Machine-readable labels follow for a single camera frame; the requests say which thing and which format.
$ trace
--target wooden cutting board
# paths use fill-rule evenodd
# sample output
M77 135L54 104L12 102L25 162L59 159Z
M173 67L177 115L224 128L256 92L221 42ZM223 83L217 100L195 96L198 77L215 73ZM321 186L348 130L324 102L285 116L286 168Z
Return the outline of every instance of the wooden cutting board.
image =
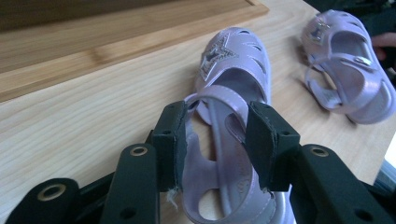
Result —
M268 10L257 0L173 0L22 30L4 29L0 102L263 16ZM3 19L7 18L15 22L9 15Z

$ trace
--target purple plastic shoe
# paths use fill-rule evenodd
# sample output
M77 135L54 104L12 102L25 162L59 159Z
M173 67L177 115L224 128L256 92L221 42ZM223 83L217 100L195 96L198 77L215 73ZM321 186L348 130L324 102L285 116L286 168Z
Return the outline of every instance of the purple plastic shoe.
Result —
M396 92L361 21L329 10L307 24L302 40L310 62L305 84L324 108L360 124L382 121L395 112ZM322 88L309 76L312 67L327 73L335 90Z
M216 161L201 154L198 135L187 121L188 151L183 174L183 206L194 223L292 223L288 193L263 192L242 142L248 102L269 104L271 69L260 39L247 29L229 28L207 45L196 93L185 100L190 115L198 111L211 125ZM208 220L199 202L219 189L224 217Z

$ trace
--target black clamp jaw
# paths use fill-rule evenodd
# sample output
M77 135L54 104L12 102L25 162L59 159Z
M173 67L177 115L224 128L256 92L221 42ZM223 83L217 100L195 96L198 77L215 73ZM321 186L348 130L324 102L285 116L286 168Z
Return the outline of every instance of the black clamp jaw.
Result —
M184 102L168 105L145 144L125 148L114 174L79 189L56 178L31 189L14 223L160 223L159 193L182 189ZM288 191L297 223L394 223L395 194L362 184L329 148L300 135L269 105L251 103L244 143L262 189Z

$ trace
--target sandal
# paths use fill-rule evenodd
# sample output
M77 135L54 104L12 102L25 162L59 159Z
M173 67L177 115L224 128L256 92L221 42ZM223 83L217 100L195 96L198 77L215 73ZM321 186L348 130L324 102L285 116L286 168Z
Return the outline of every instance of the sandal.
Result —
M307 24L302 40L310 63L305 85L324 108L361 124L393 114L396 92L361 21L349 13L329 10ZM335 90L322 88L309 76L312 67L327 73Z
M197 110L212 127L216 161L205 159L198 135L186 123L183 206L194 223L291 223L289 194L263 192L243 142L248 102L270 102L270 65L260 39L247 29L228 28L207 45L196 93L185 101L189 117ZM224 217L208 220L199 202L210 189L219 189Z

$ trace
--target wooden table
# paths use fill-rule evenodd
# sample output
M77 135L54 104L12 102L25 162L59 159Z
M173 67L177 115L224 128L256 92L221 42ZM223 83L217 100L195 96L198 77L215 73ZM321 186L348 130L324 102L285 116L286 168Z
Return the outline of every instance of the wooden table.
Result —
M333 149L357 178L373 183L396 116L364 126L321 109L304 87L300 47L301 31L317 12L300 0L262 2L270 8L267 15L236 25L251 29L267 47L273 107L301 135L302 145ZM201 52L214 34L1 103L0 222L47 179L69 177L82 187L113 172L120 152L145 140L163 107L192 92ZM205 130L199 133L208 142ZM161 196L162 223L190 223L180 194L178 211ZM206 217L219 211L212 196L203 203Z

